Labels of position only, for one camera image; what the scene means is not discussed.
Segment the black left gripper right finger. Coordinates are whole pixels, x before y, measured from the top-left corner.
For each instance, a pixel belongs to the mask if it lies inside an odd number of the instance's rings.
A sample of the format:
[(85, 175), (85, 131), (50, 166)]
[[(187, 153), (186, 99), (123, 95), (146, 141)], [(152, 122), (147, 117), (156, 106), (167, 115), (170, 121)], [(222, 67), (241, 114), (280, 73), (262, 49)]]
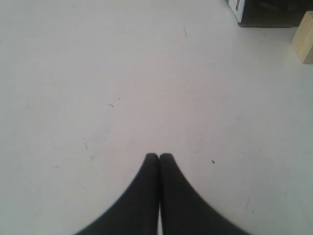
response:
[(160, 166), (160, 209), (164, 235), (246, 235), (207, 204), (181, 172), (174, 156), (163, 153)]

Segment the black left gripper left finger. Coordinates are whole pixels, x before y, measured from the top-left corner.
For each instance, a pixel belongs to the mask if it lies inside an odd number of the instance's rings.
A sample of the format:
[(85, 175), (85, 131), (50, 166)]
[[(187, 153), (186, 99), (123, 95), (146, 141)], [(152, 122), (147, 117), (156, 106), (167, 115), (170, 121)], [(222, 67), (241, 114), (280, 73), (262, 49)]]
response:
[(79, 235), (156, 235), (159, 213), (159, 158), (148, 153), (124, 193)]

